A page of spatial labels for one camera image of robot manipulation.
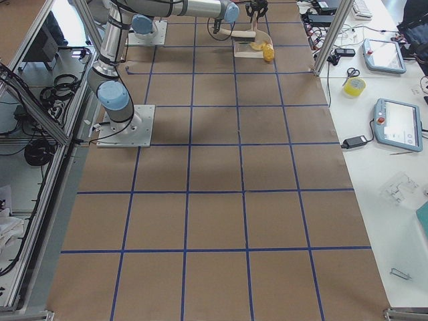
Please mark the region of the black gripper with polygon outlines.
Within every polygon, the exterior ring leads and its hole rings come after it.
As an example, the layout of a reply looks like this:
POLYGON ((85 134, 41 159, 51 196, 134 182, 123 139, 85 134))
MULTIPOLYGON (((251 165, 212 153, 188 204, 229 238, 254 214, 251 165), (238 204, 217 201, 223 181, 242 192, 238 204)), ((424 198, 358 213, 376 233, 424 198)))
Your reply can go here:
POLYGON ((252 0, 245 4, 247 15, 265 15, 268 11, 268 2, 266 0, 252 0))

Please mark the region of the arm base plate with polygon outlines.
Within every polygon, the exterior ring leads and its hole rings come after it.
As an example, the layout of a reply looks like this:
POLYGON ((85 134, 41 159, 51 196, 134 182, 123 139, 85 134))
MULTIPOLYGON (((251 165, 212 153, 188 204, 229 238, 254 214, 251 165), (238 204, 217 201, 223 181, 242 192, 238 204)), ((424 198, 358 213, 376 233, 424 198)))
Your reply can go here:
POLYGON ((167 32, 167 21, 141 20, 132 23, 128 34, 129 46, 164 45, 167 32))
POLYGON ((100 128, 100 139, 96 141, 96 145, 100 148, 149 147, 154 115, 155 105, 137 104, 129 124, 113 122, 105 112, 103 121, 108 124, 100 128))

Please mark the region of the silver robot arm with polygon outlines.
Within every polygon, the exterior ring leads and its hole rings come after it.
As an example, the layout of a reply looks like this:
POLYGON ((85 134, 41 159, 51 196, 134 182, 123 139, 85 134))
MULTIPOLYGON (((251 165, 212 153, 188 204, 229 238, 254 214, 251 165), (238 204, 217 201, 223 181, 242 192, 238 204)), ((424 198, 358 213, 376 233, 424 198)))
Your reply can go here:
POLYGON ((267 1, 127 1, 127 6, 136 15, 132 18, 132 28, 137 34, 145 35, 153 29, 155 17, 189 16, 213 19, 214 34, 229 34, 231 37, 255 37, 258 19, 268 11, 267 1), (239 4, 245 5, 250 18, 249 31, 236 31, 234 27, 224 29, 223 22, 234 25, 240 15, 239 4))
POLYGON ((239 17, 232 1, 111 1, 104 39, 98 59, 88 73, 88 85, 105 108, 113 133, 136 127, 134 104, 119 80, 120 64, 129 31, 150 33, 153 17, 191 16, 215 20, 215 32, 222 21, 230 24, 239 17))

